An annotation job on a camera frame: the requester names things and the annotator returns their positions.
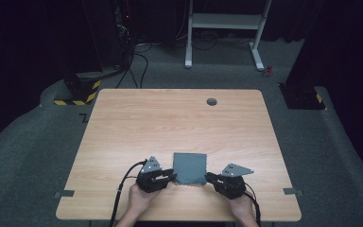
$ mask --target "gray floor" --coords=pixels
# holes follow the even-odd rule
[[[257,89],[263,93],[302,219],[275,226],[363,226],[363,164],[339,122],[325,88],[317,87],[327,110],[289,110],[279,91],[303,42],[261,42],[265,65],[273,76],[256,71],[247,43],[223,40],[209,50],[193,50],[193,67],[184,68],[185,48],[141,45],[136,52],[149,66],[143,88]],[[195,41],[200,48],[208,43]],[[139,82],[145,61],[134,57],[132,73]],[[103,79],[99,89],[114,88],[121,76]],[[126,74],[120,88],[134,88]],[[0,226],[88,226],[87,220],[59,220],[56,209],[86,128],[89,106],[56,106],[65,96],[62,81],[47,88],[41,105],[18,117],[0,134]],[[93,226],[107,226],[105,220]]]

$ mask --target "white metal frame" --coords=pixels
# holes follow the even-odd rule
[[[193,27],[207,28],[230,28],[230,29],[252,29],[257,30],[255,40],[250,43],[250,51],[255,61],[257,70],[263,71],[264,64],[258,52],[258,44],[264,30],[265,22],[268,18],[268,12],[272,0],[267,0],[264,11],[261,15],[246,14],[213,14],[213,13],[194,13],[193,2],[190,0],[190,9],[188,17],[188,37],[185,52],[185,67],[193,66],[193,48],[192,48],[192,32]]]

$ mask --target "wooden table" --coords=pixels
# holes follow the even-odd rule
[[[207,104],[215,98],[217,104]],[[301,218],[262,94],[256,90],[104,89],[99,92],[61,197],[60,219],[110,219],[116,189],[135,163],[155,156],[163,169],[173,153],[206,153],[207,171],[228,163],[253,169],[244,180],[254,189],[263,221]],[[136,176],[140,166],[131,172]],[[126,180],[116,218],[127,208]],[[234,220],[211,184],[170,183],[140,220]]]

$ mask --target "human hand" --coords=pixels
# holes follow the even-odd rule
[[[228,203],[234,217],[237,218],[244,227],[258,227],[252,212],[252,200],[248,196],[242,195],[234,200],[230,200],[223,195],[222,197]]]
[[[161,191],[147,193],[135,183],[129,189],[129,204],[123,217],[116,224],[116,227],[131,227],[137,219],[148,209],[151,201],[157,197]]]

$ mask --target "round hole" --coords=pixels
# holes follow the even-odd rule
[[[207,104],[210,106],[215,106],[217,104],[217,101],[213,97],[210,97],[207,99]]]

